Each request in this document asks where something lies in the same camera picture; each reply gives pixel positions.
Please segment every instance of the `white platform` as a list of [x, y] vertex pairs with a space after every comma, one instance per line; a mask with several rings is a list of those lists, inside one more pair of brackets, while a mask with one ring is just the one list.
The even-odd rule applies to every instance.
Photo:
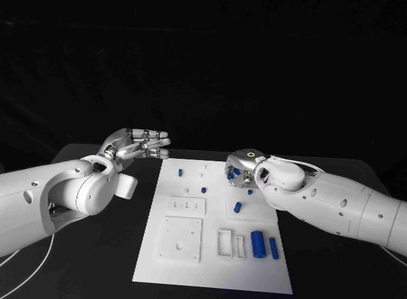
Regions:
[[[187, 159], [167, 159], [163, 161], [132, 281], [291, 294], [280, 231], [277, 222], [272, 220], [272, 217], [275, 217], [274, 210], [270, 210], [268, 213], [268, 210], [261, 209], [262, 221], [248, 219], [248, 217], [235, 220], [226, 219], [225, 194], [229, 184], [223, 175], [223, 167], [225, 163], [215, 161]], [[177, 176], [179, 169], [183, 169], [181, 177]], [[206, 188], [206, 193], [200, 193], [202, 187]], [[246, 201], [251, 196], [255, 196], [255, 199], [262, 196], [259, 190], [254, 189], [251, 196], [246, 194], [246, 189], [238, 190], [242, 192], [235, 195], [235, 201]], [[187, 216], [169, 212], [167, 200], [170, 196], [205, 198], [206, 214], [203, 216]], [[257, 218], [255, 209], [252, 209], [252, 218]], [[202, 219], [197, 263], [176, 262], [156, 257], [166, 216]], [[235, 258], [219, 259], [216, 256], [218, 230], [232, 231], [232, 257], [236, 250], [235, 236], [244, 236], [244, 260]], [[259, 230], [264, 235], [267, 253], [264, 259], [252, 257], [249, 234], [254, 230]], [[278, 260], [271, 258], [270, 237], [274, 237], [277, 242]]]

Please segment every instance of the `white robotic arm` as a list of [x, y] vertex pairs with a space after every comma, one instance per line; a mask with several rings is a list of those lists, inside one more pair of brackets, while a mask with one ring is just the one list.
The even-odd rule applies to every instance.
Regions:
[[254, 149], [235, 151], [225, 165], [231, 184], [257, 186], [271, 207], [330, 234], [372, 242], [407, 256], [407, 202], [316, 170], [307, 173], [288, 160]]
[[119, 172], [134, 158], [167, 159], [166, 137], [121, 129], [93, 156], [0, 174], [0, 257], [98, 214], [112, 195], [131, 198], [137, 180]]

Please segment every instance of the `blue cylinder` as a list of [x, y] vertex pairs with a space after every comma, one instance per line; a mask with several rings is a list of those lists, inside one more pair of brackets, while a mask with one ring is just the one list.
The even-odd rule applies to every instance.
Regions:
[[241, 211], [241, 203], [236, 202], [236, 205], [233, 206], [233, 212], [238, 213]]
[[265, 257], [264, 239], [262, 232], [255, 231], [251, 233], [251, 245], [252, 245], [252, 255], [257, 259]]
[[272, 259], [277, 260], [280, 257], [277, 256], [277, 244], [274, 244], [274, 238], [268, 238], [270, 242], [270, 251], [272, 252]]

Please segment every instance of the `table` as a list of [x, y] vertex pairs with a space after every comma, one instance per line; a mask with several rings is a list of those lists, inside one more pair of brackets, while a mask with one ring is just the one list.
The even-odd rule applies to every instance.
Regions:
[[[65, 146], [52, 163], [95, 154], [99, 145]], [[229, 153], [169, 149], [170, 157], [225, 161]], [[386, 193], [358, 160], [281, 156], [317, 165]], [[335, 236], [278, 212], [278, 226], [294, 295], [135, 283], [131, 281], [161, 160], [137, 159], [124, 173], [138, 179], [132, 198], [54, 235], [37, 274], [7, 298], [407, 298], [407, 268], [375, 245]], [[0, 296], [27, 278], [50, 238], [26, 247], [0, 268]]]

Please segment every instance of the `hole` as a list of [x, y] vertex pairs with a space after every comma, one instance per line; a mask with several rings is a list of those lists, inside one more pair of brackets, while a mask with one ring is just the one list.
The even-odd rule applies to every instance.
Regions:
[[28, 204], [31, 204], [31, 192], [30, 191], [23, 192], [23, 198], [24, 198], [24, 201]]

